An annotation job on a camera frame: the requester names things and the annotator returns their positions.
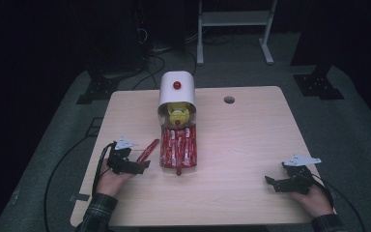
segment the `plaid shirt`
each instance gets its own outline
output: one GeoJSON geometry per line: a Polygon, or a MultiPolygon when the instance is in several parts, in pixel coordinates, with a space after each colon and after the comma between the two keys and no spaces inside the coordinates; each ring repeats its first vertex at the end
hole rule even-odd
{"type": "MultiPolygon", "coordinates": [[[[107,232],[108,222],[116,208],[117,200],[111,196],[96,193],[86,210],[83,221],[76,232],[107,232]]],[[[312,220],[315,232],[347,232],[338,215],[325,215],[312,220]]]]}
{"type": "Polygon", "coordinates": [[[117,200],[111,196],[96,193],[86,213],[83,221],[76,227],[76,232],[107,232],[108,222],[116,208],[117,200]]]}

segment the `white stand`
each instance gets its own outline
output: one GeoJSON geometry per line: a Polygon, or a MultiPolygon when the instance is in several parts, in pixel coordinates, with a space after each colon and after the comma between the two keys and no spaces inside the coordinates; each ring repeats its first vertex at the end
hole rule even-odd
{"type": "Polygon", "coordinates": [[[257,12],[207,12],[203,13],[202,0],[198,8],[198,44],[197,44],[197,64],[204,64],[203,54],[203,27],[205,26],[266,26],[264,38],[259,40],[267,64],[272,65],[273,59],[268,49],[267,41],[270,35],[273,16],[275,13],[277,0],[272,0],[269,11],[257,12]]]}

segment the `table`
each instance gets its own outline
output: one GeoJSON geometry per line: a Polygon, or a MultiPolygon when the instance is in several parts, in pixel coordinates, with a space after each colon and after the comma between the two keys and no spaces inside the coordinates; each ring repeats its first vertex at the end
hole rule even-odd
{"type": "MultiPolygon", "coordinates": [[[[248,225],[309,222],[285,193],[276,193],[264,176],[286,179],[281,162],[293,154],[309,156],[291,110],[278,87],[196,89],[197,171],[177,176],[158,165],[159,148],[144,175],[119,193],[110,225],[248,225]],[[234,103],[224,98],[232,97],[234,103]]],[[[134,143],[131,159],[160,138],[158,90],[112,95],[81,186],[91,194],[101,150],[120,136],[134,143]]],[[[318,172],[309,165],[312,173],[318,172]]],[[[89,205],[76,201],[71,224],[81,222],[89,205]]]]}
{"type": "Polygon", "coordinates": [[[204,64],[203,52],[203,27],[207,26],[265,26],[264,37],[259,39],[261,49],[268,65],[273,64],[273,59],[268,48],[268,38],[275,14],[277,0],[272,0],[269,11],[247,12],[203,12],[202,0],[198,8],[198,42],[197,64],[204,64]]]}

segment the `person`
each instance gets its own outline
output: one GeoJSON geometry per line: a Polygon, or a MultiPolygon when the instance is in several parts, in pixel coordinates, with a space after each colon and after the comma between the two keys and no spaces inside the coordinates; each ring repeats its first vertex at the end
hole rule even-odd
{"type": "MultiPolygon", "coordinates": [[[[83,221],[76,227],[75,232],[107,232],[108,222],[117,206],[117,193],[124,184],[135,175],[120,174],[109,171],[106,160],[103,162],[95,195],[86,210],[83,221]]],[[[303,209],[313,217],[311,224],[316,232],[346,232],[339,216],[320,188],[313,185],[308,194],[290,192],[290,196],[298,201],[303,209]]]]}

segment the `hand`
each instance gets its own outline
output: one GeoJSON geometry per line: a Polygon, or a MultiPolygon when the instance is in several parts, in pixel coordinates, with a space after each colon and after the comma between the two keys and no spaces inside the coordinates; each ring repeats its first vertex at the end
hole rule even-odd
{"type": "Polygon", "coordinates": [[[333,209],[330,207],[327,197],[324,195],[322,190],[312,185],[307,195],[300,194],[298,192],[289,193],[292,198],[297,200],[303,209],[314,218],[334,214],[333,209]]]}
{"type": "Polygon", "coordinates": [[[96,192],[106,194],[114,198],[117,198],[117,193],[120,191],[125,182],[135,176],[134,174],[128,173],[117,175],[107,166],[107,159],[104,159],[103,163],[101,164],[100,174],[101,173],[103,174],[99,179],[96,192]]]}

